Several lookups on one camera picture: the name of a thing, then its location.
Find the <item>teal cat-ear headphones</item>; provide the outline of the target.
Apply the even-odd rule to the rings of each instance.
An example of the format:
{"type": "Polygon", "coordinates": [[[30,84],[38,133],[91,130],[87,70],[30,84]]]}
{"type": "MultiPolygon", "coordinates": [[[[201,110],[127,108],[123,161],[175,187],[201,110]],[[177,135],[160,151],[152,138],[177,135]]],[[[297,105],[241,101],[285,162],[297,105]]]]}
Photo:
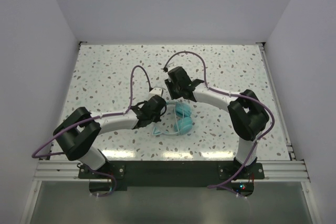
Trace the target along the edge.
{"type": "Polygon", "coordinates": [[[166,135],[166,136],[180,136],[187,134],[193,128],[192,110],[189,105],[182,102],[167,102],[167,108],[172,108],[174,116],[173,131],[163,129],[155,123],[152,131],[152,136],[166,135]]]}

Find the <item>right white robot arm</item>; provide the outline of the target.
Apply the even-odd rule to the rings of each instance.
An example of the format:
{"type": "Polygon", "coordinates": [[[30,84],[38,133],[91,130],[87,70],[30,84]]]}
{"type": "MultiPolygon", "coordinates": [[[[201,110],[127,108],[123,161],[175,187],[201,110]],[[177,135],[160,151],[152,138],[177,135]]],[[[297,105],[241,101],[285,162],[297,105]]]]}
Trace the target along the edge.
{"type": "Polygon", "coordinates": [[[235,133],[239,136],[238,150],[234,158],[234,173],[246,178],[256,163],[257,141],[262,138],[269,122],[266,108],[255,93],[245,90],[243,93],[229,93],[209,87],[204,80],[191,80],[182,67],[164,67],[168,74],[165,84],[171,99],[183,98],[193,102],[205,103],[224,110],[229,114],[235,133]]]}

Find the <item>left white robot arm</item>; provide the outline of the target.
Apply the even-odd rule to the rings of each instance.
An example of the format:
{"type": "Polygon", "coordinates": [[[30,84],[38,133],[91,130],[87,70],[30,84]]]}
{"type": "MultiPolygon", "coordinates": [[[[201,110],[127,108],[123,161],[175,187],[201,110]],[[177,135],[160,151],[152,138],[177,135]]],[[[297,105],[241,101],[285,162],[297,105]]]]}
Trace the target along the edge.
{"type": "Polygon", "coordinates": [[[85,107],[80,107],[54,130],[53,137],[68,160],[80,161],[90,167],[97,178],[103,178],[108,174],[109,165],[103,153],[92,146],[97,136],[159,122],[166,107],[165,100],[159,95],[131,106],[128,112],[94,115],[85,107]]]}

